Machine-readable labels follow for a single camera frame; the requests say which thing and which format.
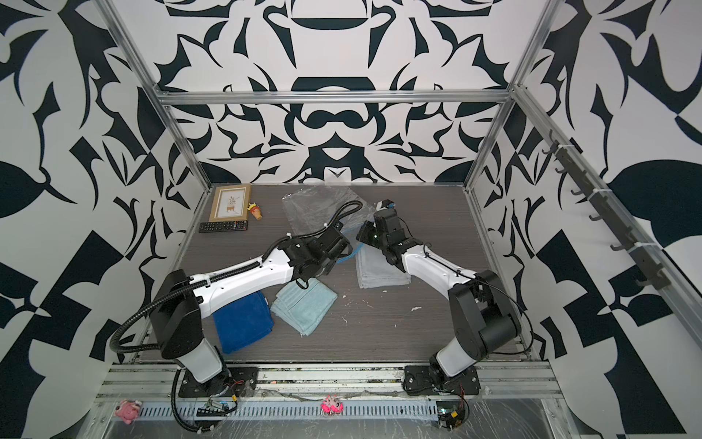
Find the grey towel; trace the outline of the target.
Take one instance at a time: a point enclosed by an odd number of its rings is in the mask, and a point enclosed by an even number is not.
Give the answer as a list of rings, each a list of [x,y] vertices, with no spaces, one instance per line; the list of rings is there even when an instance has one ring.
[[[356,255],[356,275],[361,289],[402,286],[411,276],[387,262],[380,250],[363,245]]]

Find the clear plastic vacuum bag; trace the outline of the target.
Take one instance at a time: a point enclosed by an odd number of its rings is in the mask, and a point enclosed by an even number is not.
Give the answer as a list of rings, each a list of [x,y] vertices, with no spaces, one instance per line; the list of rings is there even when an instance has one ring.
[[[337,262],[351,260],[363,247],[356,239],[360,227],[365,221],[370,221],[375,212],[374,206],[362,199],[349,187],[341,186],[310,186],[297,190],[283,197],[283,211],[292,229],[292,234],[299,235],[320,230],[328,223],[335,212],[349,201],[360,201],[361,209],[341,219],[342,233],[349,239],[352,250],[346,250],[344,257]]]

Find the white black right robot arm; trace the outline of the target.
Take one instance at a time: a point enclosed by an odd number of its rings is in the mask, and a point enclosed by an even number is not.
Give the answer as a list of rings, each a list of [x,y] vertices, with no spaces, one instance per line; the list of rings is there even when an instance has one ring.
[[[491,271],[476,273],[438,256],[430,245],[404,228],[392,201],[386,199],[358,233],[358,240],[379,250],[386,262],[419,278],[449,302],[453,339],[431,359],[441,378],[452,379],[521,334],[512,298]]]

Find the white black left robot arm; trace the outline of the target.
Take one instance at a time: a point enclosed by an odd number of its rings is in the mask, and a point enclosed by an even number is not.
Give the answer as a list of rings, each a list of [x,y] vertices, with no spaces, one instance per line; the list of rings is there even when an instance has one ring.
[[[258,258],[216,272],[170,274],[156,296],[164,303],[148,313],[161,357],[175,361],[199,384],[227,380],[226,363],[205,338],[202,320],[265,288],[291,282],[307,286],[328,274],[350,246],[342,228],[336,221],[315,236],[287,238]]]

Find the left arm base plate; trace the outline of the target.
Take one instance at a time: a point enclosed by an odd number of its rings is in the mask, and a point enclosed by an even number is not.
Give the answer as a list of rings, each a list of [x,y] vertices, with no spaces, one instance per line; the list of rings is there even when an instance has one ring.
[[[230,367],[207,382],[198,382],[194,375],[185,370],[180,382],[180,398],[230,397],[252,395],[258,384],[257,367]]]

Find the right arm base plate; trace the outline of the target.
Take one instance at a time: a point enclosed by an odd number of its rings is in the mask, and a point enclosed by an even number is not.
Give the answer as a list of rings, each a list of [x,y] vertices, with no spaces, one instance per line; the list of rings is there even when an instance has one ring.
[[[406,366],[402,389],[411,396],[419,395],[468,395],[481,392],[481,384],[475,367],[449,377],[437,364],[429,366]]]

